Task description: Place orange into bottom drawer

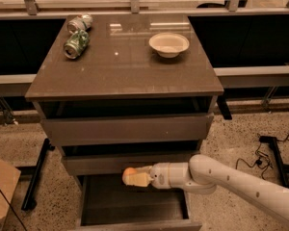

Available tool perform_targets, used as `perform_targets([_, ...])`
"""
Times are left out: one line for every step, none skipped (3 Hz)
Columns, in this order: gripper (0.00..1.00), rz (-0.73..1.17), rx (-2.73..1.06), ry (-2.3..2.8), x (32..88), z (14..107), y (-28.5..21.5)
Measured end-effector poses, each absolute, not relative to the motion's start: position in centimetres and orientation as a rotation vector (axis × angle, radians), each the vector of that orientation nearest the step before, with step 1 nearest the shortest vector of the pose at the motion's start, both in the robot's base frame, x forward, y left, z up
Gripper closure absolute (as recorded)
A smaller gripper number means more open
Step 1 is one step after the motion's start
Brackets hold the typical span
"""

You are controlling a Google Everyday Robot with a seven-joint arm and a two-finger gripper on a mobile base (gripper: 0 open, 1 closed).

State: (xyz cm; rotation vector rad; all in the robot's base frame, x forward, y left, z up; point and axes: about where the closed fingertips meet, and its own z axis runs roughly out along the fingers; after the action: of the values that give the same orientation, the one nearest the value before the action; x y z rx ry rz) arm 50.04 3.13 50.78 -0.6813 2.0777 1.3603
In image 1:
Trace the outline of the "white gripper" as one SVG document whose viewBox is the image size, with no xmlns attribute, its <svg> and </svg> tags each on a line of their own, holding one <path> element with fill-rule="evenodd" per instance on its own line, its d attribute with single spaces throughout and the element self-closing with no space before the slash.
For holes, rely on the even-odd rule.
<svg viewBox="0 0 289 231">
<path fill-rule="evenodd" d="M 125 185 L 145 188 L 151 183 L 157 189 L 184 189 L 191 180 L 187 163 L 158 163 L 153 166 L 136 167 L 135 170 L 140 173 L 123 177 Z"/>
</svg>

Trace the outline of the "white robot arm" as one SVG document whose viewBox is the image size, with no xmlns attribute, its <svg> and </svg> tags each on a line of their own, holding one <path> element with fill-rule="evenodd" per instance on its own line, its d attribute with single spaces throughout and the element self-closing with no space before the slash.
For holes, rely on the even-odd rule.
<svg viewBox="0 0 289 231">
<path fill-rule="evenodd" d="M 181 189 L 197 194 L 211 194 L 219 185 L 289 228 L 289 189 L 202 154 L 183 163 L 128 167 L 122 174 L 122 181 L 127 186 L 146 188 L 151 185 L 156 189 Z"/>
</svg>

